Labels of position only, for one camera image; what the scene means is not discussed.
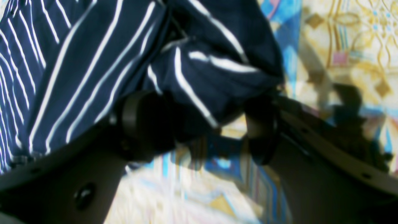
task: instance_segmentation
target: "striped pants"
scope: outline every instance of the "striped pants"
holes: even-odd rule
[[[137,90],[168,98],[195,135],[283,82],[256,0],[9,0],[0,36],[1,172],[68,144]]]

